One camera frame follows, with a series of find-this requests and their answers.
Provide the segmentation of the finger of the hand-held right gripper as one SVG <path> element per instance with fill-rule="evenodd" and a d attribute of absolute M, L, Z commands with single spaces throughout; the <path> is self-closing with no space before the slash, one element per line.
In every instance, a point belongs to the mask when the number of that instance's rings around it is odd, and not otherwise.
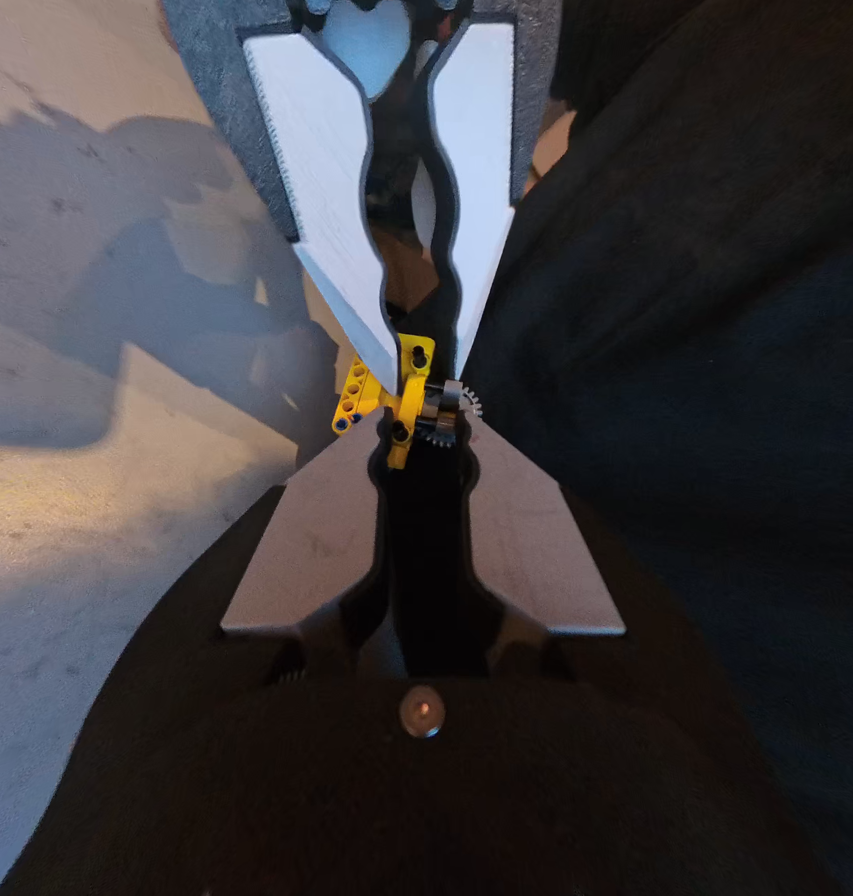
<path fill-rule="evenodd" d="M 473 348 L 513 219 L 514 35 L 512 21 L 464 21 L 424 69 L 430 251 L 451 295 L 440 332 L 454 379 Z"/>
<path fill-rule="evenodd" d="M 364 87 L 308 29 L 253 35 L 242 51 L 296 223 L 296 255 L 358 356 L 396 395 L 398 333 L 365 209 L 374 131 Z"/>

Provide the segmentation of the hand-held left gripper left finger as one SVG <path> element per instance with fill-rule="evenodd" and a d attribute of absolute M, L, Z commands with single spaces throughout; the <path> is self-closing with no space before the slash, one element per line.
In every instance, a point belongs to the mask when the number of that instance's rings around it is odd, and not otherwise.
<path fill-rule="evenodd" d="M 300 633 L 372 572 L 380 492 L 372 465 L 384 410 L 303 466 L 286 487 L 221 621 L 225 633 Z"/>

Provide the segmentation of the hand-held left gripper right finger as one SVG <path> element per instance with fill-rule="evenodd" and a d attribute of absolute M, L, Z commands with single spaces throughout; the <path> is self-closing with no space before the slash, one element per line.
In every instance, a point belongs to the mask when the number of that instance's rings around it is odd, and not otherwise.
<path fill-rule="evenodd" d="M 626 626 L 556 480 L 482 420 L 467 420 L 476 479 L 466 499 L 479 584 L 556 635 Z"/>

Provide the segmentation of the yellow grey gear brick assembly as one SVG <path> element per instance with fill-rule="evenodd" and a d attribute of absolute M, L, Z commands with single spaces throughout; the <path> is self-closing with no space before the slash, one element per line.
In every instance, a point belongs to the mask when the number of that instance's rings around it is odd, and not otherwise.
<path fill-rule="evenodd" d="M 343 435 L 364 417 L 380 408 L 392 411 L 387 465 L 403 469 L 416 440 L 452 448 L 456 443 L 456 418 L 464 411 L 477 417 L 482 406 L 468 387 L 459 381 L 430 378 L 434 340 L 400 334 L 401 392 L 393 395 L 377 380 L 358 355 L 353 356 L 332 420 L 332 431 Z"/>

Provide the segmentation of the grey desk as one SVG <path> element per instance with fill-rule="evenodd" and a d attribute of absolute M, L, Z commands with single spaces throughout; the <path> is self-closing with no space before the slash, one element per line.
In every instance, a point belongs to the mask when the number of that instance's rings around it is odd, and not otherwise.
<path fill-rule="evenodd" d="M 130 635 L 330 442 L 342 340 L 155 2 L 0 2 L 0 882 Z"/>

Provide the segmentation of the person's dark clothing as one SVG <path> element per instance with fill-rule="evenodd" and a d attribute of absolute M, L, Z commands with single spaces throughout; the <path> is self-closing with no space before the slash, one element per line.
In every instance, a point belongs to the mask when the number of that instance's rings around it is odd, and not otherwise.
<path fill-rule="evenodd" d="M 853 894 L 853 2 L 564 2 L 466 365 L 687 605 Z"/>

